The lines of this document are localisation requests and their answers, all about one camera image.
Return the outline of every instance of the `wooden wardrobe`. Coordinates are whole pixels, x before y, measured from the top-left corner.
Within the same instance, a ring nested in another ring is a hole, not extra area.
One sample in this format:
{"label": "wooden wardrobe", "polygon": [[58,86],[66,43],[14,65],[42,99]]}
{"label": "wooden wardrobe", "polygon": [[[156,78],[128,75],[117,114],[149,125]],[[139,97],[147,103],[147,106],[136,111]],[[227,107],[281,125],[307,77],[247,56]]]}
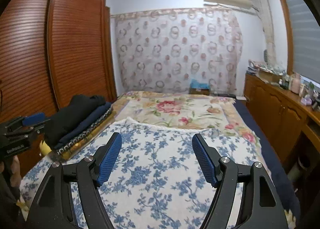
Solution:
{"label": "wooden wardrobe", "polygon": [[[0,122],[51,116],[75,94],[116,100],[108,12],[105,0],[11,0],[0,17]],[[22,176],[41,159],[39,141],[19,155]]]}

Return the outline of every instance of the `cardboard box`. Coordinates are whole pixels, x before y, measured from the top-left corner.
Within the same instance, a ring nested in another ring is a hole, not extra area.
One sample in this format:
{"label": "cardboard box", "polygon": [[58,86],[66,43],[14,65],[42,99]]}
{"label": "cardboard box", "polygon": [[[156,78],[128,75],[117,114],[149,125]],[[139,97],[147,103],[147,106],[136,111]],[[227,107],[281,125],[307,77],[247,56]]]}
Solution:
{"label": "cardboard box", "polygon": [[263,70],[259,70],[257,76],[261,79],[264,79],[268,82],[275,82],[275,83],[278,83],[279,82],[279,79],[282,78],[282,76],[280,75],[276,75],[274,73],[269,73],[269,72],[266,72],[266,71],[263,71]]}
{"label": "cardboard box", "polygon": [[204,88],[190,88],[189,94],[191,95],[210,95],[210,89],[204,89]]}

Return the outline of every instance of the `sheer patterned curtain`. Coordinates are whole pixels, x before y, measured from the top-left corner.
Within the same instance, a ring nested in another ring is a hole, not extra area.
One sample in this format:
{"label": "sheer patterned curtain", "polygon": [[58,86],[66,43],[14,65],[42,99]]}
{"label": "sheer patterned curtain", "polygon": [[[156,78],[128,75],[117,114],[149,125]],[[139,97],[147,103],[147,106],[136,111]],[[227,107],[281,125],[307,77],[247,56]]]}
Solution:
{"label": "sheer patterned curtain", "polygon": [[243,42],[228,8],[117,15],[116,45],[126,91],[187,92],[193,78],[217,92],[236,90]]}

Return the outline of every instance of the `blue floral bedspread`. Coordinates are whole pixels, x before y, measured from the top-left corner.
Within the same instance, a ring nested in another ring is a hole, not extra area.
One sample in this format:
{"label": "blue floral bedspread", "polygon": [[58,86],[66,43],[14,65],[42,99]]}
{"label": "blue floral bedspread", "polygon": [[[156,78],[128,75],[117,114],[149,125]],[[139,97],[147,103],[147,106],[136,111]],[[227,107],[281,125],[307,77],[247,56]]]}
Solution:
{"label": "blue floral bedspread", "polygon": [[[199,132],[209,146],[236,163],[259,160],[255,144],[243,137],[217,136],[214,128],[186,130],[140,124],[131,118],[111,124],[69,163],[95,153],[119,132],[123,144],[109,181],[99,188],[115,228],[199,228],[215,189],[206,183],[193,153],[191,139]],[[20,190],[30,206],[52,161],[44,157],[22,180]],[[228,228],[237,220],[242,194],[238,184]],[[76,183],[72,196],[79,226],[87,228]]]}

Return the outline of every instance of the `blue grip pad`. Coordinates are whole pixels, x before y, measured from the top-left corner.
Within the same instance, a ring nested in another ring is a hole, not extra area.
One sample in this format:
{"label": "blue grip pad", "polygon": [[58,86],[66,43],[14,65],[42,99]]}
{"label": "blue grip pad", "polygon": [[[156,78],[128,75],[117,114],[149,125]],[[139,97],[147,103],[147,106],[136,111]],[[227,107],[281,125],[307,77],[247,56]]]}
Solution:
{"label": "blue grip pad", "polygon": [[112,145],[108,149],[108,152],[106,153],[102,162],[99,165],[99,176],[97,179],[97,183],[100,185],[108,181],[111,171],[116,163],[117,157],[122,146],[121,135],[118,134],[114,141],[111,143]]}
{"label": "blue grip pad", "polygon": [[45,120],[45,114],[43,112],[40,112],[40,113],[36,113],[31,116],[26,116],[22,121],[22,125],[23,126],[30,126],[33,124],[40,123],[44,120]]}
{"label": "blue grip pad", "polygon": [[208,157],[201,142],[198,140],[198,138],[195,135],[192,137],[192,148],[199,162],[199,165],[205,177],[205,180],[208,183],[210,183],[212,187],[217,187],[218,182],[215,177],[214,165],[212,164],[210,158]]}

